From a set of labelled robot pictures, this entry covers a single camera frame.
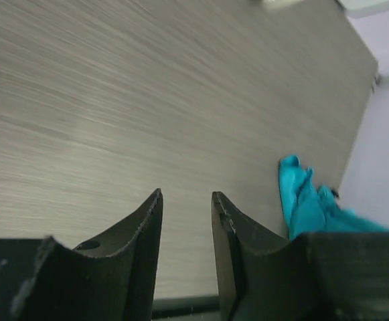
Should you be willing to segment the blue t shirt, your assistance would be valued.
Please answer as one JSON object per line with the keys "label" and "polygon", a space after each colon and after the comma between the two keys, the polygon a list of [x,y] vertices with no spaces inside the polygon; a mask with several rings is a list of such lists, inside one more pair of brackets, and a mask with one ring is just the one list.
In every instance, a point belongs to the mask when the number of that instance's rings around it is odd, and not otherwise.
{"label": "blue t shirt", "polygon": [[304,233],[389,232],[387,227],[342,209],[328,186],[313,184],[313,176],[313,169],[303,168],[294,154],[279,162],[279,194],[290,241]]}

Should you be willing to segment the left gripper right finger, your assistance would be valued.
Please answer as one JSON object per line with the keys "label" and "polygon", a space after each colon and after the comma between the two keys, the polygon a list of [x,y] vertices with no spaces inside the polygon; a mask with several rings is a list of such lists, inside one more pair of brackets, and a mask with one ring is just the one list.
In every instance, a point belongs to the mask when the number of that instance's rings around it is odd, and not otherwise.
{"label": "left gripper right finger", "polygon": [[223,320],[389,320],[389,233],[289,241],[212,194]]}

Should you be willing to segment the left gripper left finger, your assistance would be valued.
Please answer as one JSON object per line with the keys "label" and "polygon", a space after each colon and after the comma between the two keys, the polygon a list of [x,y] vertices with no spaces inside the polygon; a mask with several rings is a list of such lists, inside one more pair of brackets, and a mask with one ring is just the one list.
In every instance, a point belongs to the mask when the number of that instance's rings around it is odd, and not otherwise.
{"label": "left gripper left finger", "polygon": [[0,238],[0,320],[150,320],[162,218],[155,190],[74,249],[51,236]]}

